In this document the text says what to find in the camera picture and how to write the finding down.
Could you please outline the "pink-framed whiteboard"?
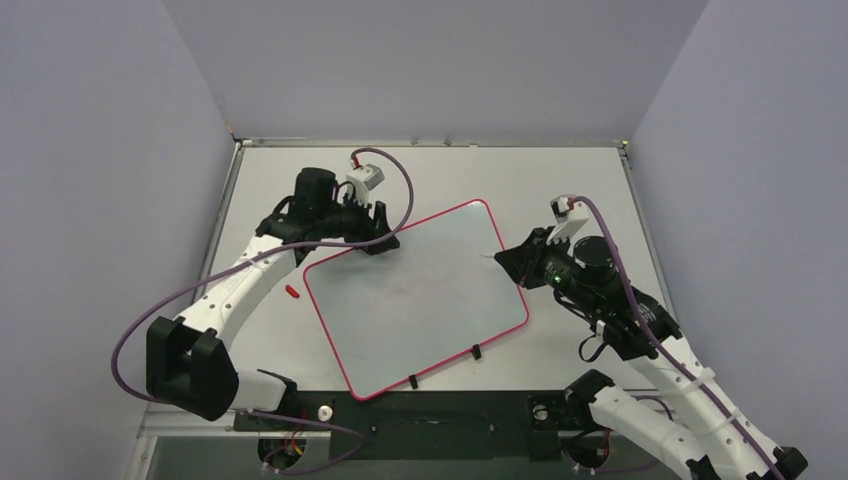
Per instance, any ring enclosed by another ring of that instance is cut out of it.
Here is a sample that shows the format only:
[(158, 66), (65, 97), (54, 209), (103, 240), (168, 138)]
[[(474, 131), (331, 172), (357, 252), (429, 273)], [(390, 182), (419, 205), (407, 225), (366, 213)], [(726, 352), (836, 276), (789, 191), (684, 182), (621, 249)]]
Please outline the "pink-framed whiteboard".
[(472, 199), (403, 228), (400, 248), (345, 250), (303, 280), (349, 392), (371, 400), (523, 327), (530, 310), (494, 259), (489, 204)]

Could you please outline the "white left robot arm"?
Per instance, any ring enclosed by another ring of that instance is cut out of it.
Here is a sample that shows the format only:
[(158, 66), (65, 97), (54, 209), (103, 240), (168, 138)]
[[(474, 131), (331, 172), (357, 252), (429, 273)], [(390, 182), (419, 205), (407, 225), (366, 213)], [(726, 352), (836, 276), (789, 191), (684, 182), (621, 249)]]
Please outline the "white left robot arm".
[(293, 193), (257, 226), (233, 273), (176, 318), (158, 317), (149, 325), (147, 393), (206, 420), (253, 409), (272, 429), (291, 427), (299, 406), (295, 382), (262, 369), (239, 371), (229, 350), (263, 299), (318, 242), (339, 239), (369, 255), (399, 247), (385, 203), (368, 200), (383, 179), (373, 164), (354, 168), (343, 181), (329, 170), (302, 169)]

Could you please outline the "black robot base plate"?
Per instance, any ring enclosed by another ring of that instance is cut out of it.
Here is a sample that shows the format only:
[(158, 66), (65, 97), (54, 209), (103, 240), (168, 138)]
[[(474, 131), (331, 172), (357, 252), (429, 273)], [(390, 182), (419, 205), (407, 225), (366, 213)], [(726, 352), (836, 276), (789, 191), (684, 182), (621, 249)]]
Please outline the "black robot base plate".
[(585, 407), (572, 407), (561, 390), (389, 392), (358, 401), (347, 392), (304, 391), (285, 415), (305, 418), (307, 426), (239, 414), (239, 432), (312, 433), (318, 409), (332, 410), (331, 423), (347, 433), (330, 435), (330, 454), (367, 441), (355, 460), (490, 460), (524, 457), (559, 460), (575, 453), (598, 463), (610, 450), (610, 436)]

